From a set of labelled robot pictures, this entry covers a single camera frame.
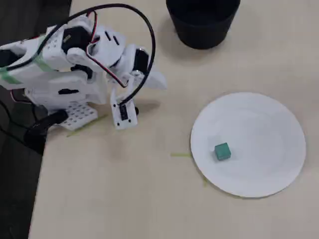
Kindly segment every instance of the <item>white plastic bracket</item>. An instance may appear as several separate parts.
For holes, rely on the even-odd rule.
[[[113,84],[110,104],[116,129],[126,129],[134,127],[138,124],[138,117],[136,115],[135,104],[133,100],[130,100],[123,106],[119,106],[119,102],[133,91],[133,84],[134,77],[131,77],[129,79],[127,92],[120,96],[116,96],[117,85]]]
[[[60,126],[72,131],[98,118],[96,109],[89,107],[87,104],[71,104],[66,109],[66,112],[69,118],[61,123]]]

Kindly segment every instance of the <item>wooden table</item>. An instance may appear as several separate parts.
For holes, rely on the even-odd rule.
[[[242,0],[225,42],[212,50],[178,39],[164,0],[122,0],[150,19],[167,91],[142,89],[139,124],[116,131],[109,116],[67,137],[53,130],[43,157],[30,239],[299,239],[319,233],[319,2]],[[106,3],[73,0],[72,13]],[[150,50],[143,21],[125,9],[99,23]],[[258,92],[300,121],[307,159],[297,180],[265,199],[229,196],[203,181],[189,157],[199,112],[232,92]]]

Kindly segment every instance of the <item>dark floor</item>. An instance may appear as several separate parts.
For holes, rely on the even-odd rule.
[[[0,45],[43,33],[69,15],[71,0],[2,0]],[[15,104],[12,117],[31,125],[29,105]],[[24,131],[9,125],[22,138]],[[0,153],[0,239],[27,239],[42,156],[6,138]]]

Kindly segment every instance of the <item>perforated bracket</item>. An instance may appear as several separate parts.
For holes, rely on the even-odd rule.
[[[68,130],[76,130],[98,118],[97,111],[87,104],[71,104],[66,109],[69,118],[60,124]]]

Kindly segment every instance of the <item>black pot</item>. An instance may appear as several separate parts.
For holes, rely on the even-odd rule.
[[[220,44],[239,7],[240,0],[166,0],[181,41],[195,49]]]

